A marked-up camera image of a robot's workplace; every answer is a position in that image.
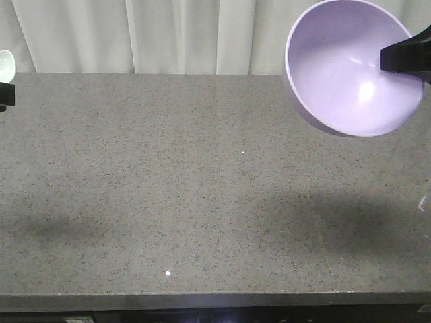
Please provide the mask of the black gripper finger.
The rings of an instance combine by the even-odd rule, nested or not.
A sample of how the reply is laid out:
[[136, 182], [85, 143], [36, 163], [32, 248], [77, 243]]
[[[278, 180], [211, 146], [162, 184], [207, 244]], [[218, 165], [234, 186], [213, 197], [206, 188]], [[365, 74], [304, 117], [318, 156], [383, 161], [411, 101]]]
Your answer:
[[419, 34], [380, 51], [380, 69], [404, 73], [430, 84], [430, 26]]
[[8, 106], [15, 106], [15, 85], [0, 83], [0, 112], [5, 112]]

